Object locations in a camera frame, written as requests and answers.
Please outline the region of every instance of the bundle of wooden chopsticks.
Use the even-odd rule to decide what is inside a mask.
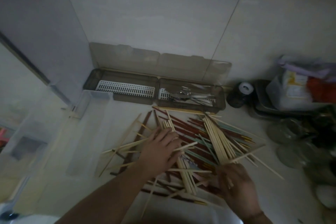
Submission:
[[[208,185],[208,182],[215,177],[216,166],[231,162],[238,162],[242,158],[246,158],[255,166],[258,166],[256,164],[256,161],[258,161],[279,178],[284,179],[253,154],[265,145],[259,146],[250,151],[247,150],[251,148],[251,145],[255,144],[252,138],[245,135],[251,133],[226,124],[217,119],[215,115],[205,112],[166,107],[153,108],[157,126],[160,126],[161,128],[171,127],[173,131],[176,131],[179,134],[179,138],[185,145],[176,149],[183,151],[183,153],[176,163],[177,168],[171,168],[166,172],[168,181],[163,181],[157,177],[154,180],[148,181],[148,183],[152,185],[151,191],[142,189],[144,192],[149,192],[148,201],[146,202],[142,215],[145,213],[152,194],[174,197],[179,200],[191,201],[197,204],[211,204],[210,202],[196,196],[197,189],[201,188],[218,195],[218,188]],[[164,114],[165,117],[158,116],[156,111]],[[189,118],[187,122],[184,122],[175,116],[172,116],[169,113],[171,111],[196,114],[199,115],[199,119]],[[139,115],[124,133],[120,145],[117,148],[103,152],[103,154],[109,153],[111,156],[99,176],[101,176],[105,170],[111,171],[120,169],[117,173],[110,173],[111,175],[118,175],[129,165],[134,163],[132,162],[132,156],[134,153],[139,152],[137,151],[137,146],[145,142],[147,139],[143,136],[143,132],[146,129],[150,132],[152,131],[152,129],[146,126],[151,113],[152,111],[147,113],[143,122],[138,120]],[[134,142],[123,145],[124,140],[136,123],[141,124],[141,127],[137,132]],[[109,164],[115,155],[123,158],[124,163],[122,165],[110,167]],[[184,188],[172,185],[170,178],[171,175],[181,179]],[[156,187],[164,188],[170,194],[155,192],[154,190]]]

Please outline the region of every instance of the white countertop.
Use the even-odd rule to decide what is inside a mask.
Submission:
[[[143,113],[140,118],[140,120],[143,120],[145,114],[151,110],[148,105],[126,102],[118,102],[115,108],[115,113],[119,119],[116,124],[111,126],[115,126],[116,141],[120,140],[120,135],[132,123],[138,113]],[[191,114],[177,112],[170,113],[184,120],[186,120],[186,117],[192,116]],[[229,124],[263,137],[265,140],[254,138],[254,141],[259,144],[267,144],[267,147],[255,153],[255,155],[285,178],[285,180],[281,180],[262,165],[255,167],[246,160],[241,162],[256,184],[263,211],[273,223],[298,224],[301,220],[304,224],[322,224],[319,203],[314,198],[309,181],[305,178],[303,171],[288,168],[277,159],[275,155],[277,145],[270,141],[265,133],[265,128],[269,122],[251,118],[244,107],[235,109],[227,106],[218,115],[222,116],[221,120]],[[148,126],[154,128],[153,116],[151,116]],[[110,145],[106,145],[106,149],[116,144],[115,141],[112,141]],[[110,178],[111,176],[108,174],[100,180],[61,177],[51,181],[43,176],[35,177],[27,184],[15,210],[24,214],[38,213],[61,216],[81,198]],[[147,196],[146,193],[142,192],[138,195],[125,220],[137,219],[142,210],[139,205],[144,205]],[[191,223],[239,224],[238,218],[223,201],[221,203],[223,204],[222,208],[219,206],[195,205],[153,196],[146,214],[150,216],[160,212],[160,215],[178,216]]]

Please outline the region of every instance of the white perforated drain tray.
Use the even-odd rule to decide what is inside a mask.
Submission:
[[[103,92],[120,93],[137,97],[153,98],[155,87],[100,80],[96,90]]]
[[[169,97],[170,97],[170,93],[168,91],[166,91],[166,89],[160,89],[159,90],[158,99],[168,101]],[[214,102],[214,103],[216,102],[216,99],[207,99],[207,100],[210,100],[211,102]]]

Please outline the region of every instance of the bracelet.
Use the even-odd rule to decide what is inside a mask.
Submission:
[[[253,220],[255,220],[255,219],[257,219],[257,218],[259,218],[259,217],[261,217],[261,216],[263,216],[263,215],[264,215],[264,212],[261,211],[260,213],[257,213],[257,214],[255,214],[255,215],[252,215],[252,216],[250,216],[250,217],[248,217],[248,218],[242,220],[242,222],[243,222],[243,223],[248,223],[248,222],[253,221]]]

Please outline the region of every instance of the forearm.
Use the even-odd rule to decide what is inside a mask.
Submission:
[[[98,188],[57,224],[119,224],[149,177],[137,164]]]
[[[270,221],[269,218],[267,218],[267,216],[264,213],[262,213],[258,216],[245,220],[244,224],[272,224],[272,222]]]

